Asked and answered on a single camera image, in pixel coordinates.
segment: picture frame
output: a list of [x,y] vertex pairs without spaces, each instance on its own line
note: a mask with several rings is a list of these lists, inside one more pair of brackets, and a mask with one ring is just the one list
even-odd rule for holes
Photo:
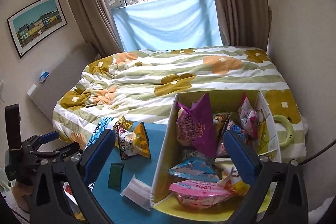
[[38,0],[7,19],[19,57],[68,24],[58,0]]

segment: blue table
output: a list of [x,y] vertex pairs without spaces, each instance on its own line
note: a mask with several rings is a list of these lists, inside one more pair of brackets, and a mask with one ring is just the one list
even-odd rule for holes
[[[131,131],[138,124],[139,122],[134,122]],[[119,149],[115,147],[100,172],[92,192],[100,206],[115,224],[204,224],[204,222],[176,218],[154,209],[152,209],[151,212],[148,212],[127,197],[120,196],[120,192],[107,187],[110,175],[110,166],[113,162],[122,162],[125,165],[121,181],[121,190],[125,189],[133,175],[144,183],[150,186],[152,185],[166,127],[167,126],[165,124],[145,123],[145,128],[149,138],[151,159],[136,155],[127,160],[121,161]]]

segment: purple snack bag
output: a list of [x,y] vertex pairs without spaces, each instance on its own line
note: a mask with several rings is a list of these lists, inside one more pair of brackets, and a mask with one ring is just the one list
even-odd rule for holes
[[208,157],[216,157],[216,137],[213,128],[209,94],[206,93],[191,109],[177,102],[177,140],[183,146],[193,146]]

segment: white and pink snack package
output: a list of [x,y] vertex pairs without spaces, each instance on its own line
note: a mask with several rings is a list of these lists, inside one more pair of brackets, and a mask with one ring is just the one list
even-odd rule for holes
[[181,204],[197,209],[209,208],[233,195],[216,183],[197,180],[172,183],[169,190],[175,193]]
[[246,94],[243,94],[239,107],[239,118],[241,127],[255,140],[258,139],[258,114],[250,104]]

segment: bed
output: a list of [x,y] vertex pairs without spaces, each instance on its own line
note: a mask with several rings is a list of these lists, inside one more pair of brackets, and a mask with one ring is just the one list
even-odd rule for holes
[[[293,95],[267,54],[252,47],[136,50],[97,60],[60,98],[52,122],[62,140],[84,148],[103,117],[167,124],[177,92],[214,89],[261,90],[272,114],[286,116],[294,128],[294,143],[282,150],[282,161],[305,157],[305,131]],[[281,142],[287,133],[276,126]]]

